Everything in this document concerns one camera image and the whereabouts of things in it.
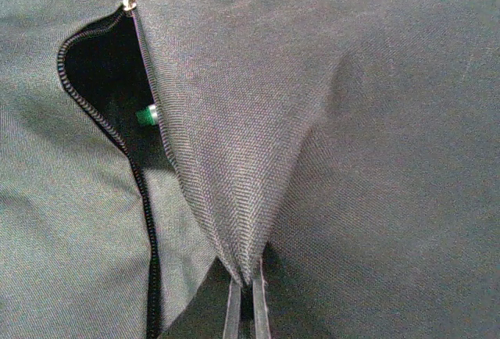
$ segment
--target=zipper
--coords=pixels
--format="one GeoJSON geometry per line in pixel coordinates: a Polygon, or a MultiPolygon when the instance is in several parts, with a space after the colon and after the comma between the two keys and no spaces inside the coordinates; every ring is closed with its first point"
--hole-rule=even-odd
{"type": "Polygon", "coordinates": [[[175,174],[177,176],[177,181],[180,185],[180,190],[184,193],[184,185],[182,184],[182,179],[180,178],[179,169],[177,168],[177,161],[172,152],[172,148],[170,147],[170,139],[167,132],[167,128],[164,126],[162,111],[161,111],[161,101],[159,99],[158,93],[158,85],[156,83],[155,73],[153,69],[153,65],[151,62],[151,57],[149,56],[148,46],[146,44],[146,40],[144,37],[144,31],[142,29],[141,18],[137,12],[137,1],[136,0],[123,0],[123,11],[128,17],[133,18],[135,25],[135,32],[137,34],[137,40],[139,42],[139,48],[141,50],[142,62],[144,63],[144,67],[146,70],[146,76],[148,77],[149,88],[151,90],[151,94],[153,97],[153,101],[155,103],[156,112],[158,116],[158,125],[159,131],[162,138],[163,148],[165,149],[166,157],[173,167],[175,174]]]}
{"type": "Polygon", "coordinates": [[[146,228],[151,246],[151,259],[149,263],[148,280],[148,307],[146,319],[146,337],[157,338],[161,334],[161,274],[159,264],[158,241],[156,238],[155,222],[152,215],[151,202],[149,201],[148,186],[141,168],[133,160],[128,147],[119,132],[105,119],[105,117],[73,87],[66,74],[66,54],[76,43],[97,37],[110,32],[131,11],[135,0],[127,0],[128,9],[116,12],[107,23],[100,23],[96,28],[82,30],[80,33],[68,38],[59,49],[57,55],[57,70],[64,90],[70,97],[94,120],[99,128],[108,136],[115,146],[128,158],[130,168],[141,194],[145,214],[146,228]]]}

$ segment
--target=zipper teeth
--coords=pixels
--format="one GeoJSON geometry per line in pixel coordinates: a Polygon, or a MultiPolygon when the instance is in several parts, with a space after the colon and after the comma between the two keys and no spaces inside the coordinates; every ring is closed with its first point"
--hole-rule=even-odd
{"type": "Polygon", "coordinates": [[[149,265],[149,285],[148,285],[148,318],[147,318],[147,338],[156,338],[160,334],[160,316],[161,305],[158,297],[160,296],[160,273],[159,273],[159,253],[158,241],[156,239],[155,222],[152,215],[151,202],[149,201],[148,187],[145,183],[144,175],[137,163],[129,153],[124,139],[118,131],[109,124],[108,120],[84,97],[82,97],[73,87],[66,74],[66,54],[70,48],[77,42],[88,38],[97,37],[110,32],[125,16],[125,12],[120,10],[115,13],[112,19],[104,27],[93,30],[86,30],[77,33],[68,38],[59,49],[57,55],[57,71],[59,79],[65,91],[71,98],[98,124],[98,126],[107,133],[118,149],[128,158],[132,174],[136,181],[139,193],[141,194],[142,204],[145,212],[145,221],[148,231],[149,243],[151,245],[151,260],[149,265]]]}

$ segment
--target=dark fabric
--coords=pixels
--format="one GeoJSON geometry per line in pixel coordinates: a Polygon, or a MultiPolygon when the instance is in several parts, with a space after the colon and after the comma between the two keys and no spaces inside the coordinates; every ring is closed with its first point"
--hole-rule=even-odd
{"type": "MultiPolygon", "coordinates": [[[[498,336],[500,0],[137,3],[177,175],[130,127],[151,97],[129,20],[73,74],[145,169],[169,334],[220,337],[216,253],[249,284],[267,243],[273,338],[498,336]]],[[[2,0],[2,338],[145,335],[138,187],[55,64],[119,4],[2,0]]]]}
{"type": "MultiPolygon", "coordinates": [[[[127,158],[63,90],[56,65],[68,37],[120,3],[2,0],[1,338],[145,335],[150,246],[141,196],[127,158]]],[[[73,52],[74,87],[120,129],[144,169],[168,327],[215,252],[166,162],[158,129],[134,125],[151,93],[131,20],[73,52]]]]}
{"type": "Polygon", "coordinates": [[[270,241],[329,337],[495,335],[499,0],[137,2],[162,132],[233,277],[270,241]]]}

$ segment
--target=gray fabric bag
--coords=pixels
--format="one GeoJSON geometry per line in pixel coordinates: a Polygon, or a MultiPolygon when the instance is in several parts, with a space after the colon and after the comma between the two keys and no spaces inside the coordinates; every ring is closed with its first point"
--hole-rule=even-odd
{"type": "Polygon", "coordinates": [[[2,0],[1,338],[498,336],[500,0],[128,1],[2,0]]]}

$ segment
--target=green object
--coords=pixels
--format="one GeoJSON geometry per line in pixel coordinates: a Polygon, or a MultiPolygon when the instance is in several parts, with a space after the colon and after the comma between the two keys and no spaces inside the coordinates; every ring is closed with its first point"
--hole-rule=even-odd
{"type": "Polygon", "coordinates": [[[145,109],[137,111],[135,116],[142,126],[155,126],[158,124],[158,113],[155,105],[149,105],[145,109]]]}

